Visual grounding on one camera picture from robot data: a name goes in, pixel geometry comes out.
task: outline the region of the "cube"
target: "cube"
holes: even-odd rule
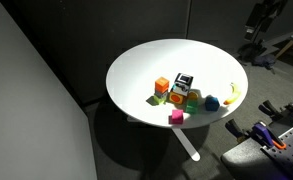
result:
[[[155,81],[155,90],[160,93],[164,93],[165,91],[167,91],[168,87],[169,81],[163,77],[160,77]]]
[[[188,99],[187,100],[187,106],[192,106],[192,107],[196,107],[197,108],[198,101],[197,100]]]
[[[207,111],[217,111],[219,109],[219,102],[216,97],[208,96],[205,100],[205,107]]]
[[[197,107],[186,106],[186,113],[196,114],[196,113],[198,113],[198,109],[197,109]]]
[[[163,97],[163,98],[159,98],[158,96],[156,96],[156,94],[154,94],[154,100],[157,104],[163,104],[166,102],[167,97]]]
[[[161,93],[161,92],[159,92],[159,91],[157,91],[157,90],[155,89],[155,95],[156,95],[157,97],[159,97],[160,99],[161,99],[161,98],[164,98],[164,97],[167,97],[167,95],[168,95],[168,90],[166,90],[164,93]]]
[[[197,100],[198,99],[198,94],[195,93],[194,91],[190,91],[188,93],[187,99]]]
[[[174,109],[172,111],[171,123],[172,124],[183,124],[183,122],[184,122],[183,113],[184,113],[184,111],[181,109]]]
[[[190,87],[192,85],[192,82],[193,82],[192,76],[178,73],[171,91],[183,96],[187,96],[190,90]]]
[[[171,91],[169,92],[169,101],[175,104],[183,104],[184,96]]]

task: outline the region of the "pink block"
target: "pink block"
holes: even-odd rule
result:
[[[183,116],[183,110],[180,109],[174,109],[172,112],[172,124],[183,124],[184,122],[184,116]]]

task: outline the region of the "white round table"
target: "white round table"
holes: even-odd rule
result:
[[[178,73],[193,76],[191,90],[200,95],[199,108],[193,115],[184,112],[183,124],[172,125],[172,110],[185,105],[152,105],[149,100],[159,77],[170,81],[170,90]],[[232,94],[231,83],[238,85],[241,95],[234,103],[224,105]],[[242,66],[225,51],[198,41],[166,39],[141,44],[119,56],[108,70],[106,87],[113,102],[129,117],[182,133],[182,128],[206,126],[236,110],[246,96],[248,81]],[[219,100],[216,112],[205,110],[209,95]]]

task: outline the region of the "toy banana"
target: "toy banana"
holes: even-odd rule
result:
[[[238,88],[238,86],[237,86],[237,84],[231,83],[230,85],[233,88],[233,93],[232,93],[232,95],[229,98],[227,98],[224,101],[224,104],[225,105],[229,105],[229,104],[235,102],[238,99],[238,97],[240,96],[240,93],[241,93],[240,90],[239,90],[239,88]]]

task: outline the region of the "gray wall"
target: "gray wall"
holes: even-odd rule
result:
[[[233,54],[262,0],[13,0],[82,102],[101,97],[107,65],[125,50],[164,38],[199,40]],[[260,37],[293,31],[293,0]]]
[[[88,120],[0,4],[0,180],[96,180]]]
[[[194,0],[191,9],[189,39],[207,42],[235,54],[244,40],[245,24],[256,3],[263,0]],[[260,32],[266,41],[293,31],[293,0],[275,18],[267,32]]]

